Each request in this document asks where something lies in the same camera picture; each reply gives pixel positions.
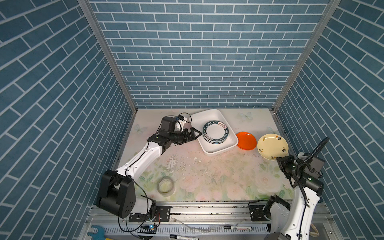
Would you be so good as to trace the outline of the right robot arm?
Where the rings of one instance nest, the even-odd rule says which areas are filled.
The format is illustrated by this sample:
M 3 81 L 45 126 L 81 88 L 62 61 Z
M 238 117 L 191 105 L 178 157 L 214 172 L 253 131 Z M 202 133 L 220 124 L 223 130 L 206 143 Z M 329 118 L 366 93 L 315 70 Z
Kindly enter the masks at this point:
M 294 190 L 292 203 L 281 197 L 270 196 L 264 206 L 261 201 L 248 204 L 252 221 L 271 221 L 266 240 L 308 240 L 315 211 L 323 190 L 320 181 L 325 163 L 314 154 L 299 153 L 298 158 L 277 158 L 278 166 Z

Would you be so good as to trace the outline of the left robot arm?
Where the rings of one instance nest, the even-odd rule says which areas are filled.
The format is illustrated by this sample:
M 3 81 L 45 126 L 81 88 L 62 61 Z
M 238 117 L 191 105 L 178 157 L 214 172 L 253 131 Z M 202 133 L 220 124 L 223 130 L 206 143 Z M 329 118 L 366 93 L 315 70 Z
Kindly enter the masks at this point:
M 145 221 L 156 214 L 156 201 L 144 194 L 136 196 L 137 178 L 142 175 L 154 160 L 169 147 L 196 140 L 202 132 L 191 127 L 178 132 L 159 130 L 147 139 L 148 143 L 126 164 L 116 170 L 107 170 L 101 177 L 96 200 L 98 208 L 121 219 L 130 214 L 139 214 Z

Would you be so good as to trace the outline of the small green rim plate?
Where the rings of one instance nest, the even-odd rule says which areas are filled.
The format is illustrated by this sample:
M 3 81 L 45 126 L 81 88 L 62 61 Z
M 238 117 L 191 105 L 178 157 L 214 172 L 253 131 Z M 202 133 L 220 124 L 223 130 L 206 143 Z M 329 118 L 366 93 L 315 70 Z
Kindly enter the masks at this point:
M 229 128 L 221 121 L 209 121 L 203 126 L 203 137 L 211 144 L 221 144 L 228 136 Z

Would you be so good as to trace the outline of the yellow floral plate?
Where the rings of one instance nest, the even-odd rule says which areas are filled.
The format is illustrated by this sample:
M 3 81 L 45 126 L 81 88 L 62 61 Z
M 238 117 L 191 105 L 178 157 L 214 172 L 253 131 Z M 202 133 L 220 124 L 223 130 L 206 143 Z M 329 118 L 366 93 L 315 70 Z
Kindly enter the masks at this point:
M 266 134 L 262 136 L 257 145 L 260 155 L 269 161 L 278 157 L 285 157 L 289 153 L 288 142 L 278 134 Z

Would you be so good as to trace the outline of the orange plate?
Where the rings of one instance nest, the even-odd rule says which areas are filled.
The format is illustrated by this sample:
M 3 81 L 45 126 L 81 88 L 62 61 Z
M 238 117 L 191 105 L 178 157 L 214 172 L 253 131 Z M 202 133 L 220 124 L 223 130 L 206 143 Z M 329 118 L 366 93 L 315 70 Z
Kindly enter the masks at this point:
M 248 132 L 239 132 L 236 134 L 236 136 L 239 140 L 238 142 L 239 148 L 246 151 L 251 151 L 257 147 L 257 140 L 252 134 Z

